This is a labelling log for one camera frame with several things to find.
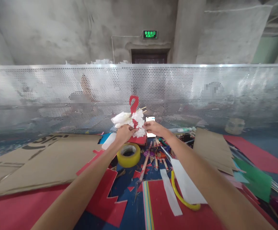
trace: white tissue paper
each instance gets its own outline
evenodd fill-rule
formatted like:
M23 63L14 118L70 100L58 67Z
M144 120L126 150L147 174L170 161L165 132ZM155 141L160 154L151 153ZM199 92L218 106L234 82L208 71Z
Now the white tissue paper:
M144 125L142 110L133 113L132 117L130 115L131 113L121 112L114 118L111 118L111 121L115 124L115 128L120 128L122 125L130 125L133 128L137 128L139 130L133 134L133 137L143 137L145 135L145 129L142 128ZM137 127L134 127L133 119L138 122Z

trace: person's left hand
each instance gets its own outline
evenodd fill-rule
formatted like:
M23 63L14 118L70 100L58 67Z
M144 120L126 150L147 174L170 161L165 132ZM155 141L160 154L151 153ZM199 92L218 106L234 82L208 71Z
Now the person's left hand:
M117 131L115 142L118 142L119 144L124 144L137 131L138 129L133 129L130 125L121 126Z

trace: green paper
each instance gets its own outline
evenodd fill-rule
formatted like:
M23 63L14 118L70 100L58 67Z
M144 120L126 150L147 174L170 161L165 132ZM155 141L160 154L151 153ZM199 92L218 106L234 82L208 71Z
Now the green paper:
M249 184L245 184L245 186L255 196L269 203L272 177L242 160L234 158L234 161L241 170L247 172L243 174L244 178L249 181Z

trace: yellow plastic tube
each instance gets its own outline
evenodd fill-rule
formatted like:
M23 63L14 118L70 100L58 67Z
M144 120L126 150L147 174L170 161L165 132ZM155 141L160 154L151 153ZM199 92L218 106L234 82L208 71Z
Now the yellow plastic tube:
M188 208L190 208L193 211L198 211L201 208L201 204L189 204L187 203L182 197L181 195L178 193L177 188L175 186L175 181L174 181L174 171L171 171L171 183L172 183L172 188L173 191L175 193L175 195L177 196L177 198Z

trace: hand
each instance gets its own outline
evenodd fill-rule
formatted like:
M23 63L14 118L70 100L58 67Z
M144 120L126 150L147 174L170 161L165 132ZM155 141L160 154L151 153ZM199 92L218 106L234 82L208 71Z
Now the hand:
M146 121L143 125L143 128L149 132L153 133L159 137L163 137L167 139L169 136L172 135L172 133L163 127L162 125L158 124L156 121Z
M118 142L119 144L124 144L137 131L138 129L133 129L130 125L121 126L117 131L115 142Z

